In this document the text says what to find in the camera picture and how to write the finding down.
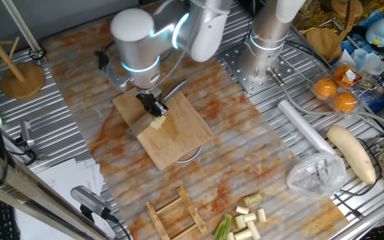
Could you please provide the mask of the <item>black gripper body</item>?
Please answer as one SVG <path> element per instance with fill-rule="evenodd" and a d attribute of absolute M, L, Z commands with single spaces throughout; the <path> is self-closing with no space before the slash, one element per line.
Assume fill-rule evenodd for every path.
<path fill-rule="evenodd" d="M 145 109 L 154 109 L 161 100 L 161 95 L 154 96 L 152 93 L 138 93 L 135 96 Z"/>

